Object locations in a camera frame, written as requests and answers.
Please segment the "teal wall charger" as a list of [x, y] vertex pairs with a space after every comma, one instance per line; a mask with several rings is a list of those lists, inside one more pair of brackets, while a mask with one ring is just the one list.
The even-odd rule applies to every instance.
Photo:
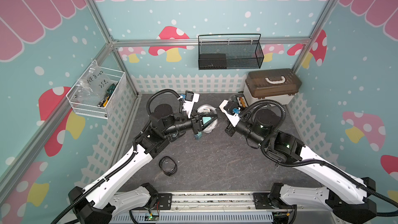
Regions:
[[203, 126], [209, 126], [211, 125], [217, 118], [211, 117], [211, 116], [204, 116], [202, 117], [202, 124]]
[[194, 135], [194, 138], [196, 140], [200, 140], [202, 138], [202, 132], [198, 132], [197, 134]]

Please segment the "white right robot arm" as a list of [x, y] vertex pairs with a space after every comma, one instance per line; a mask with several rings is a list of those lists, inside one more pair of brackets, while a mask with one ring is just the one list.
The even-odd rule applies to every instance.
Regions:
[[240, 108], [226, 101], [220, 110], [229, 120], [226, 132], [242, 135], [266, 158], [285, 168], [297, 169], [322, 184], [321, 188], [305, 188], [274, 183], [266, 203], [274, 208], [300, 206], [325, 209], [351, 224], [364, 224], [377, 217], [375, 182], [353, 177], [320, 158], [302, 141], [280, 130], [286, 119], [283, 105], [266, 101]]

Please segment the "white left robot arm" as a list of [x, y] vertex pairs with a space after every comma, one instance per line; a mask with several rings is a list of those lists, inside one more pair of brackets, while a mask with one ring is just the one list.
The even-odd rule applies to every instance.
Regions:
[[163, 149], [186, 131], [202, 132], [215, 120], [216, 113], [182, 110], [174, 113], [168, 104], [149, 111], [149, 120], [134, 138], [131, 149], [101, 177], [85, 188], [75, 187], [69, 194], [68, 206], [53, 222], [72, 211], [72, 223], [108, 224], [119, 213], [144, 208], [153, 213], [158, 208], [159, 193], [145, 183], [137, 189], [119, 194], [118, 190], [142, 167], [151, 162]]

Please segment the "black yellow battery charger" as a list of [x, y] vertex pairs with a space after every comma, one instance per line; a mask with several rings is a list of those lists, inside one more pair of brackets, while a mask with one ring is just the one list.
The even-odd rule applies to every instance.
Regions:
[[235, 98], [240, 107], [246, 108], [249, 106], [244, 95], [239, 94], [239, 95], [236, 95]]

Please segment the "black box in basket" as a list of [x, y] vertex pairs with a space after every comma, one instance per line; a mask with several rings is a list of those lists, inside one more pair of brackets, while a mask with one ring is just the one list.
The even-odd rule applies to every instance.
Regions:
[[199, 70], [227, 69], [226, 54], [200, 54]]

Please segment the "brown lid storage box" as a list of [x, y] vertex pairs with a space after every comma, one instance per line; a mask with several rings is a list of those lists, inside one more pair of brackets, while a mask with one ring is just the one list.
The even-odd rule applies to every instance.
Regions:
[[299, 92], [301, 80], [290, 68], [251, 71], [243, 95], [251, 105], [259, 100], [275, 100], [288, 105]]

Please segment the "green tool in basket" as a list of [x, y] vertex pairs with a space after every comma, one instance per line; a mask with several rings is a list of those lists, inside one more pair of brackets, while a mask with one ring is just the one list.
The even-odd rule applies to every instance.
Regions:
[[117, 85], [115, 85], [115, 84], [111, 84], [108, 87], [103, 99], [98, 103], [98, 105], [97, 105], [98, 107], [106, 107], [106, 105], [108, 104], [108, 102], [109, 102], [112, 94], [114, 93], [116, 87], [117, 87]]

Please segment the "clear labelled plastic bag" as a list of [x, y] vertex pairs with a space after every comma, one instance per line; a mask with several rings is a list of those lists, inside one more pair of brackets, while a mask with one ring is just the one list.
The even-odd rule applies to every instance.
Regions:
[[111, 84], [113, 82], [105, 71], [96, 62], [93, 62], [78, 79], [75, 97], [80, 100], [88, 100], [92, 97], [103, 98]]

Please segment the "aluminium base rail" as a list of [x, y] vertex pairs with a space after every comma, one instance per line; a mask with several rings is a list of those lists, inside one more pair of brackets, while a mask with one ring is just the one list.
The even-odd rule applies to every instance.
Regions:
[[112, 224], [292, 224], [296, 207], [274, 207], [268, 192], [192, 191], [160, 194], [151, 210], [143, 207], [112, 218]]

